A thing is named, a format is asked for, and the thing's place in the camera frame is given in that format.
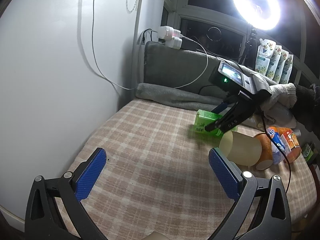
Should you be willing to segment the white gloved right hand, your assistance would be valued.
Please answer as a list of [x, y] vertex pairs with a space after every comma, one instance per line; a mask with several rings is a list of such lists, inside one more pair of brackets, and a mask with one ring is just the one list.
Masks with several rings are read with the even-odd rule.
[[290, 111], [297, 102], [295, 85], [277, 84], [270, 89], [272, 95], [260, 105], [267, 126], [295, 128], [297, 122]]

